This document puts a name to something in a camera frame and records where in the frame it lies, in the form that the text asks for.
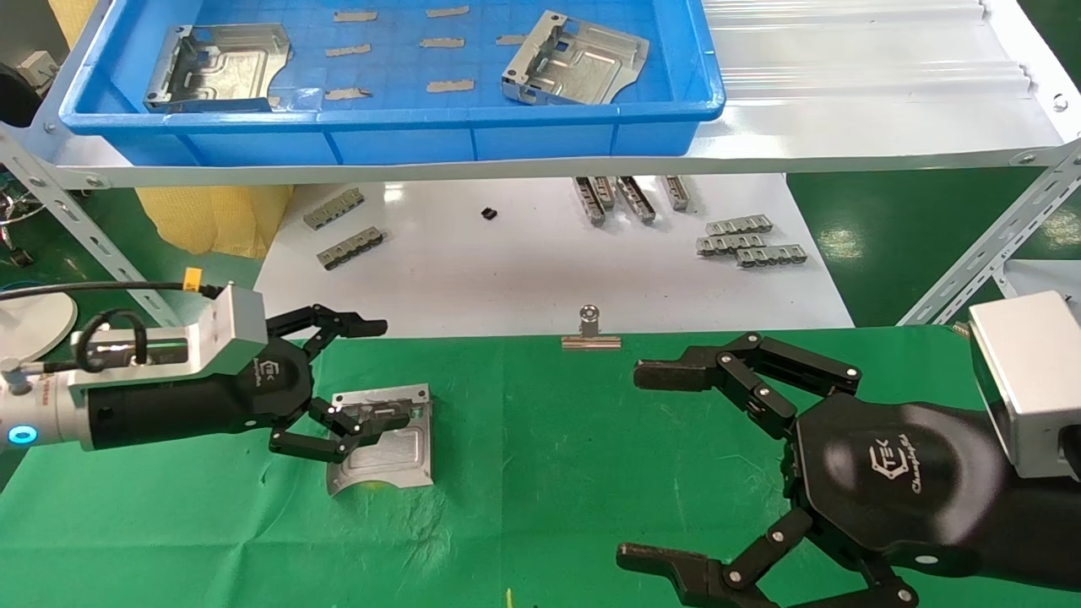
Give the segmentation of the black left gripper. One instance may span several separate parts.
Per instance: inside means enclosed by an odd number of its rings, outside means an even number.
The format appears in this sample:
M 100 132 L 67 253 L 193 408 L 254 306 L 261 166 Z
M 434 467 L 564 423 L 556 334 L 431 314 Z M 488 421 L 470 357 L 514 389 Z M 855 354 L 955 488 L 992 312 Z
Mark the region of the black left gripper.
M 386 320 L 312 305 L 273 316 L 266 328 L 270 338 L 286 338 L 305 328 L 316 328 L 317 333 L 302 347 L 269 341 L 236 374 L 89 389 L 93 449 L 270 428 L 271 453 L 341 464 L 359 448 L 379 442 L 386 432 L 408 427 L 413 405 L 404 400 L 341 407 L 312 397 L 312 361 L 322 351 L 341 336 L 383 336 L 388 331 Z M 291 432 L 302 415 L 321 425 L 326 437 Z

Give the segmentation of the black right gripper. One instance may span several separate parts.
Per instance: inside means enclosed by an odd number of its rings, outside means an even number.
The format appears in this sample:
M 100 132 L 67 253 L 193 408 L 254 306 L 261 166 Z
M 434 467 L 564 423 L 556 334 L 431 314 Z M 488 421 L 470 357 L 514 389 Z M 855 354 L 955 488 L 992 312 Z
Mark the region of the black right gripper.
M 826 399 L 798 415 L 770 378 Z M 667 578 L 688 607 L 774 607 L 759 581 L 811 539 L 843 567 L 856 566 L 867 586 L 810 607 L 918 605 L 889 565 L 1078 591 L 1077 481 L 1022 478 L 984 412 L 865 404 L 851 396 L 860 378 L 856 366 L 755 332 L 723 346 L 688 346 L 673 361 L 633 365 L 637 388 L 718 389 L 769 437 L 792 439 L 786 462 L 800 508 L 734 561 L 622 543 L 617 566 Z

